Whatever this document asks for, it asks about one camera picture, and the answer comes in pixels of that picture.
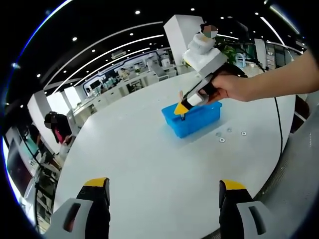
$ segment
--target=white ceiling strip light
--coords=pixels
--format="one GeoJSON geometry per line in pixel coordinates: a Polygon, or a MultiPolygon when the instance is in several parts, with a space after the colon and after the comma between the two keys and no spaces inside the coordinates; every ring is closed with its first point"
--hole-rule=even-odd
{"type": "Polygon", "coordinates": [[[228,37],[228,38],[239,40],[237,37],[233,37],[233,36],[227,36],[227,35],[221,35],[221,34],[217,34],[217,36],[223,36],[223,37],[228,37]]]}
{"type": "Polygon", "coordinates": [[[61,83],[61,85],[58,86],[58,88],[55,89],[54,92],[56,92],[57,90],[59,90],[59,89],[62,87],[62,85],[64,85],[64,84],[65,84],[69,79],[71,79],[76,73],[78,73],[79,71],[81,71],[83,68],[85,68],[86,66],[88,66],[88,65],[91,64],[92,62],[94,62],[94,61],[96,61],[97,59],[101,58],[102,56],[104,56],[104,55],[106,55],[106,54],[108,54],[108,53],[110,53],[110,52],[112,52],[112,51],[115,51],[115,50],[117,50],[117,49],[120,49],[120,48],[122,48],[122,47],[131,45],[131,44],[133,44],[133,43],[136,43],[136,42],[139,42],[139,41],[148,40],[148,39],[152,39],[152,38],[156,38],[156,37],[162,37],[162,36],[164,36],[164,35],[161,34],[161,35],[150,36],[150,37],[145,37],[145,38],[142,38],[142,39],[139,39],[139,40],[131,41],[131,42],[129,42],[129,43],[126,43],[126,44],[124,44],[124,45],[115,47],[115,48],[113,48],[112,50],[109,50],[109,51],[103,53],[102,55],[100,55],[100,56],[94,58],[93,60],[89,61],[88,63],[86,63],[85,65],[81,66],[79,69],[77,69],[75,72],[73,72],[68,78],[66,78],[66,80],[64,80],[64,81],[61,83]]]}
{"type": "Polygon", "coordinates": [[[294,30],[295,33],[297,33],[299,35],[300,32],[295,27],[295,25],[293,25],[292,22],[282,12],[280,12],[280,10],[277,8],[278,7],[276,5],[270,6],[270,10],[273,11],[275,14],[277,14],[285,23],[287,23],[288,26],[290,26],[290,28],[292,30],[294,30]]]}
{"type": "Polygon", "coordinates": [[[121,57],[115,59],[114,61],[111,61],[111,62],[109,62],[109,63],[107,63],[107,64],[101,66],[100,68],[94,70],[93,72],[91,72],[91,73],[88,74],[87,76],[83,77],[83,78],[82,78],[78,83],[76,83],[74,86],[77,86],[77,85],[80,84],[82,81],[84,81],[86,78],[92,76],[94,73],[98,72],[99,70],[105,68],[106,66],[108,66],[108,65],[110,65],[110,64],[112,64],[112,63],[114,63],[114,62],[116,62],[116,61],[118,61],[118,60],[121,60],[121,59],[123,59],[123,58],[125,58],[125,57],[127,57],[127,56],[133,55],[133,54],[138,53],[138,52],[141,52],[141,51],[146,51],[146,50],[149,50],[149,49],[150,49],[150,48],[148,47],[148,48],[144,48],[144,49],[141,49],[141,50],[132,52],[132,53],[127,54],[127,55],[125,55],[125,56],[121,56],[121,57]]]}
{"type": "Polygon", "coordinates": [[[85,48],[84,50],[80,51],[78,54],[76,54],[75,56],[73,56],[67,63],[65,63],[57,72],[55,72],[55,74],[51,77],[51,79],[46,83],[46,85],[44,86],[47,87],[50,82],[54,79],[54,77],[56,77],[57,74],[59,74],[63,69],[64,67],[66,67],[71,61],[73,61],[75,58],[77,58],[79,55],[81,55],[83,52],[85,52],[86,50],[92,48],[93,46],[95,46],[96,44],[99,44],[101,41],[104,41],[112,36],[115,36],[117,34],[120,34],[122,32],[125,32],[125,31],[129,31],[129,30],[132,30],[132,29],[135,29],[135,28],[139,28],[139,27],[143,27],[143,26],[149,26],[149,25],[154,25],[154,24],[161,24],[163,23],[162,21],[156,21],[156,22],[150,22],[150,23],[146,23],[146,24],[142,24],[142,25],[137,25],[137,26],[132,26],[132,27],[129,27],[129,28],[126,28],[124,30],[121,30],[121,31],[118,31],[118,32],[115,32],[111,35],[108,35],[100,40],[98,40],[97,42],[94,42],[92,45],[88,46],[87,48],[85,48]]]}
{"type": "Polygon", "coordinates": [[[285,45],[284,41],[281,39],[279,34],[276,32],[276,30],[273,28],[273,26],[270,25],[270,23],[263,17],[261,16],[260,19],[266,23],[267,26],[274,32],[274,34],[277,36],[277,38],[280,40],[281,44],[285,45]]]}

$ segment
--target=hand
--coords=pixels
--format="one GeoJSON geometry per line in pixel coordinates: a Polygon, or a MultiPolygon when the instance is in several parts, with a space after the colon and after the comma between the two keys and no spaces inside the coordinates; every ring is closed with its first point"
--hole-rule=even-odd
{"type": "Polygon", "coordinates": [[[67,145],[69,143],[70,139],[71,139],[71,136],[69,136],[69,135],[66,136],[62,144],[67,145]]]}
{"type": "Polygon", "coordinates": [[[227,75],[226,72],[222,72],[219,76],[212,80],[211,83],[215,88],[217,88],[217,92],[214,95],[209,96],[208,104],[224,98],[232,98],[244,102],[251,100],[251,80],[249,78],[227,75]]]}

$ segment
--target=round table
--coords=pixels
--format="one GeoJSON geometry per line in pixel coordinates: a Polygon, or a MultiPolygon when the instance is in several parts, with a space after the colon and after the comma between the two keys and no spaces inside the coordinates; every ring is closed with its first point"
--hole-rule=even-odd
{"type": "MultiPolygon", "coordinates": [[[[161,109],[195,81],[195,72],[179,75],[90,116],[65,161],[54,210],[86,181],[108,177],[110,238],[200,239],[219,228],[219,180],[241,182],[254,197],[279,159],[274,99],[224,99],[218,122],[180,139],[161,109]]],[[[285,146],[295,96],[279,97],[278,105],[285,146]]]]}

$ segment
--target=black cable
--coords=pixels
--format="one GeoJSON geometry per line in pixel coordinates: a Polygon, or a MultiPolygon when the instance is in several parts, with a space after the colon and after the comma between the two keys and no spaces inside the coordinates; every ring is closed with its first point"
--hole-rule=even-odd
{"type": "MultiPolygon", "coordinates": [[[[225,47],[226,44],[220,44],[219,46],[217,46],[219,49],[220,47],[225,47]]],[[[251,54],[249,54],[245,49],[242,49],[241,47],[236,47],[236,49],[241,50],[242,52],[244,52],[245,54],[247,54],[252,60],[255,59],[254,57],[252,57],[251,54]]],[[[260,62],[258,61],[258,59],[256,60],[256,64],[257,66],[265,73],[265,69],[261,66],[260,62]]],[[[279,154],[279,158],[281,158],[281,155],[283,153],[283,144],[284,144],[284,140],[283,140],[283,131],[281,129],[281,120],[280,120],[280,114],[279,114],[279,108],[278,108],[278,102],[277,102],[277,98],[274,97],[275,99],[275,104],[276,104],[276,110],[277,110],[277,115],[278,115],[278,122],[279,122],[279,131],[280,131],[280,154],[279,154]]]]}

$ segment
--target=blue container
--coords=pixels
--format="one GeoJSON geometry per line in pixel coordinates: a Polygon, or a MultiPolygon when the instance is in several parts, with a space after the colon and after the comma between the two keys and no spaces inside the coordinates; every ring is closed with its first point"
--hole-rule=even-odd
{"type": "Polygon", "coordinates": [[[222,103],[215,102],[211,105],[195,106],[186,113],[185,120],[174,114],[177,104],[162,109],[167,124],[173,128],[175,134],[184,138],[201,128],[213,123],[220,118],[220,108],[222,103]]]}

